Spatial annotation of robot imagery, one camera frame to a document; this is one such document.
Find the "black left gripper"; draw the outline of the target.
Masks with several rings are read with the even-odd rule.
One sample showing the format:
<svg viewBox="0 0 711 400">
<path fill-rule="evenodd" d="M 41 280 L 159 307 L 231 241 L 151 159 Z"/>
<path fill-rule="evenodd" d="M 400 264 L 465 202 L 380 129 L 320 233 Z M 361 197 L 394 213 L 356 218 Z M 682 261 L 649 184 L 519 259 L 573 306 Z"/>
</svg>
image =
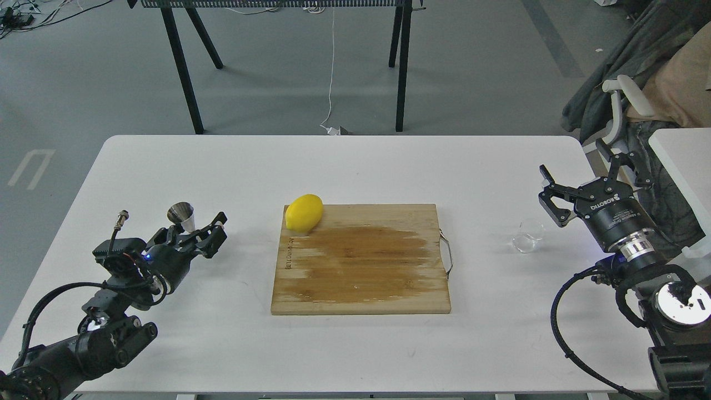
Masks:
<svg viewBox="0 0 711 400">
<path fill-rule="evenodd" d="M 167 294 L 175 291 L 185 279 L 196 256 L 211 259 L 228 238 L 224 224 L 228 217 L 219 212 L 209 225 L 189 231 L 182 226 L 160 228 L 147 241 L 144 259 L 149 271 L 162 277 Z"/>
</svg>

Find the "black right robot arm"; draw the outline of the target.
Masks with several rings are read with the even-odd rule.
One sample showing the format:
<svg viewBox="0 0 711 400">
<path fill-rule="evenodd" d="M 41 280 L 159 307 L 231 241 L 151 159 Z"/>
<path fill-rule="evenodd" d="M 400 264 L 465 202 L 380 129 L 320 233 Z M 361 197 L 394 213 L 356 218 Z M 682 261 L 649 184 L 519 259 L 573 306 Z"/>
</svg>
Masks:
<svg viewBox="0 0 711 400">
<path fill-rule="evenodd" d="M 549 312 L 554 339 L 565 357 L 594 379 L 627 397 L 644 398 L 589 367 L 566 344 L 559 329 L 558 307 L 573 284 L 585 278 L 607 284 L 614 288 L 615 303 L 625 319 L 648 330 L 653 340 L 648 359 L 665 398 L 708 399 L 709 342 L 685 344 L 673 337 L 673 333 L 691 333 L 709 323 L 708 291 L 651 243 L 658 227 L 634 195 L 635 188 L 653 185 L 650 174 L 640 169 L 640 156 L 615 154 L 602 139 L 596 146 L 609 162 L 609 172 L 577 188 L 558 184 L 546 166 L 540 166 L 545 185 L 538 198 L 544 210 L 559 227 L 574 218 L 582 220 L 608 254 L 559 289 Z"/>
</svg>

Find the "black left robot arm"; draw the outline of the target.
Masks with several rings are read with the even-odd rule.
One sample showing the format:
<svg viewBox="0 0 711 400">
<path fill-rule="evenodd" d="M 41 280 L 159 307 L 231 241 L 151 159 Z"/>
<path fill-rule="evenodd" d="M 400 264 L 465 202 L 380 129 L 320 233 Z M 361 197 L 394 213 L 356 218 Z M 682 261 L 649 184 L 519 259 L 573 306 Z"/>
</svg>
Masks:
<svg viewBox="0 0 711 400">
<path fill-rule="evenodd" d="M 92 251 L 109 279 L 64 284 L 33 307 L 23 325 L 18 357 L 10 372 L 2 373 L 3 399 L 64 399 L 84 382 L 126 367 L 158 336 L 155 323 L 128 316 L 127 309 L 148 311 L 160 304 L 185 279 L 195 257 L 213 258 L 228 237 L 223 212 L 197 229 L 191 216 L 171 208 L 171 226 L 160 228 L 148 241 L 117 238 L 127 218 L 123 210 L 110 239 Z M 74 288 L 97 289 L 82 306 L 85 315 L 76 335 L 48 346 L 31 346 L 41 312 Z"/>
</svg>

